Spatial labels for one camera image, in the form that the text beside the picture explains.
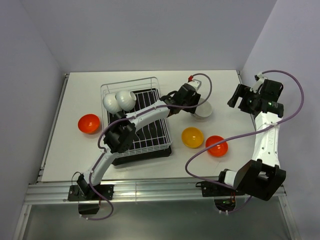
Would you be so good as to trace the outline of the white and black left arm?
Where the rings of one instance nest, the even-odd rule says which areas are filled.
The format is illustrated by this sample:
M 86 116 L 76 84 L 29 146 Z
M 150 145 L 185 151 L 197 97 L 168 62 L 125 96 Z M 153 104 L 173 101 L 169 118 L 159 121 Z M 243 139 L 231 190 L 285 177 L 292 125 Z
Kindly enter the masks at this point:
M 100 157 L 87 171 L 80 174 L 76 181 L 79 194 L 85 200 L 96 197 L 97 185 L 101 183 L 105 172 L 119 154 L 132 146 L 137 131 L 150 123 L 176 115 L 181 110 L 194 113 L 201 97 L 198 93 L 200 87 L 199 80 L 191 80 L 179 90 L 162 96 L 155 103 L 136 112 L 116 113 L 116 120 L 106 127 L 98 139 L 98 143 L 103 139 L 103 145 L 98 145 L 102 150 Z

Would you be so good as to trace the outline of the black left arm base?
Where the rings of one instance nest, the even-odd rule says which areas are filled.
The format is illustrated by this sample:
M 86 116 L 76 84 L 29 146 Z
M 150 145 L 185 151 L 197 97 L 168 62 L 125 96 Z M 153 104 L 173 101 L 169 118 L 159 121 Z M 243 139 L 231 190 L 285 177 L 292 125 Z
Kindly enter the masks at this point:
M 94 187 L 101 195 L 108 200 L 112 200 L 114 193 L 113 184 L 99 184 Z M 78 185 L 71 185 L 67 197 L 68 202 L 101 201 L 102 198 L 95 193 L 91 187 L 87 193 L 83 193 Z M 100 203 L 97 204 L 78 204 L 78 212 L 82 215 L 95 215 L 100 209 Z

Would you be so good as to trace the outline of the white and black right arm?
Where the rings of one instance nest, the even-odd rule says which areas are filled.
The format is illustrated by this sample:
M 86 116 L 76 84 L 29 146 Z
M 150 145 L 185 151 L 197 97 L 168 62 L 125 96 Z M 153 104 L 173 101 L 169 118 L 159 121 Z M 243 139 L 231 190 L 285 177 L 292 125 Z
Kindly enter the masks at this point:
M 282 83 L 259 79 L 253 87 L 239 84 L 227 102 L 235 107 L 241 98 L 239 109 L 254 116 L 255 136 L 251 159 L 238 171 L 225 169 L 219 174 L 217 191 L 222 195 L 233 189 L 268 201 L 286 179 L 286 171 L 280 167 L 278 157 L 279 128 L 284 106 L 278 103 L 284 86 Z

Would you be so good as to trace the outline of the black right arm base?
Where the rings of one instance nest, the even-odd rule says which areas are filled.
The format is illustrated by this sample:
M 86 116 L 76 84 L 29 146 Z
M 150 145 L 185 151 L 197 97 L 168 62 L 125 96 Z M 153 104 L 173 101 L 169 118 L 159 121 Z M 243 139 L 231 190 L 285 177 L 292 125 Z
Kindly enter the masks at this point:
M 245 194 L 243 192 L 235 191 L 208 181 L 197 182 L 195 186 L 197 188 L 201 188 L 202 197 L 213 197 L 215 207 L 218 209 L 220 214 L 225 213 L 228 215 L 231 212 L 238 211 L 251 200 L 251 197 L 247 197 L 244 204 L 236 208 L 236 196 L 244 196 Z

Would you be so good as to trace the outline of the white ribbed ceramic bowl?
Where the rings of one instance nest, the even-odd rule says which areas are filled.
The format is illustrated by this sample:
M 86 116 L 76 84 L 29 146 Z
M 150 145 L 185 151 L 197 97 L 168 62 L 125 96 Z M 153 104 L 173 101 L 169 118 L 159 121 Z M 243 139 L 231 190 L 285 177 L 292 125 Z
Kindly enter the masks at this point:
M 126 112 L 135 107 L 137 97 L 132 91 L 121 90 L 116 93 L 115 97 L 119 106 Z

